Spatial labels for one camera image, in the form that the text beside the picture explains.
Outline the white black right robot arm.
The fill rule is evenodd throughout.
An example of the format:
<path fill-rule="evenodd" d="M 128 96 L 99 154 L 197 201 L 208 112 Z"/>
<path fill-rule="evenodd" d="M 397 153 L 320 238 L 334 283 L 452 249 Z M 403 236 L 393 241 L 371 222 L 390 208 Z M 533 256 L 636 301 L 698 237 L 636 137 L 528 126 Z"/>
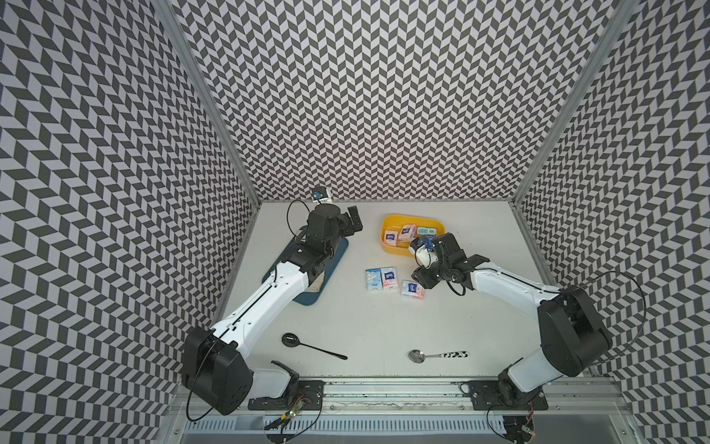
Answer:
<path fill-rule="evenodd" d="M 520 277 L 482 255 L 466 255 L 455 236 L 417 238 L 410 253 L 418 264 L 415 282 L 427 290 L 445 282 L 501 299 L 538 323 L 540 345 L 497 377 L 496 394 L 506 407 L 530 403 L 560 377 L 577 377 L 613 345 L 591 297 L 581 288 L 560 290 Z"/>

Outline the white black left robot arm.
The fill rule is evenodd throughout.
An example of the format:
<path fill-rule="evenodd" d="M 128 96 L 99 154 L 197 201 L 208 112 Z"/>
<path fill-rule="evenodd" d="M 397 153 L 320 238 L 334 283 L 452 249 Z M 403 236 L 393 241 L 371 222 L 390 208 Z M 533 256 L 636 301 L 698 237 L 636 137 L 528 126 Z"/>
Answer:
<path fill-rule="evenodd" d="M 341 241 L 362 230 L 356 206 L 346 212 L 321 203 L 307 225 L 279 255 L 261 286 L 235 311 L 209 329 L 196 327 L 185 340 L 182 384 L 223 416 L 248 400 L 291 404 L 299 374 L 279 361 L 270 368 L 251 369 L 247 359 L 277 316 L 314 284 L 337 256 Z"/>

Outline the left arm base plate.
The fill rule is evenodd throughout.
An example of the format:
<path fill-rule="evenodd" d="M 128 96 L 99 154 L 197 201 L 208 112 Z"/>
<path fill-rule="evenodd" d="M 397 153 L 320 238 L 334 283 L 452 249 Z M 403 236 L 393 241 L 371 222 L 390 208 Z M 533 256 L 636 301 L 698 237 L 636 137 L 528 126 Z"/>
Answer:
<path fill-rule="evenodd" d="M 279 398 L 257 398 L 248 402 L 249 411 L 265 411 L 284 413 L 297 403 L 302 403 L 301 410 L 319 411 L 323 405 L 325 381 L 300 380 L 291 385 Z"/>

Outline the light blue cartoon tissue pack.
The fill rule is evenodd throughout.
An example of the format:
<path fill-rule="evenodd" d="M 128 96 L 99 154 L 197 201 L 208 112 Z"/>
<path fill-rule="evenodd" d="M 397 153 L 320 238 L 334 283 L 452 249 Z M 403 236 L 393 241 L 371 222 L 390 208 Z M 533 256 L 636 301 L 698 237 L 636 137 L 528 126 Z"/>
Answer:
<path fill-rule="evenodd" d="M 384 284 L 380 268 L 371 268 L 365 270 L 366 290 L 373 292 L 374 290 L 383 290 Z"/>

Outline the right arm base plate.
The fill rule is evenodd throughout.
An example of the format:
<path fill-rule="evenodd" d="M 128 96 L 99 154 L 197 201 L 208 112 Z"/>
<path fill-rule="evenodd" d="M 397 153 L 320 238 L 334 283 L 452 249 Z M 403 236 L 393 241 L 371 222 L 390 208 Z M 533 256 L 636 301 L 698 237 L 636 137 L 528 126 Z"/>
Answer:
<path fill-rule="evenodd" d="M 464 386 L 471 397 L 475 411 L 487 411 L 490 407 L 503 410 L 547 411 L 547 397 L 541 387 L 530 392 L 521 392 L 515 386 L 494 379 L 475 379 Z"/>

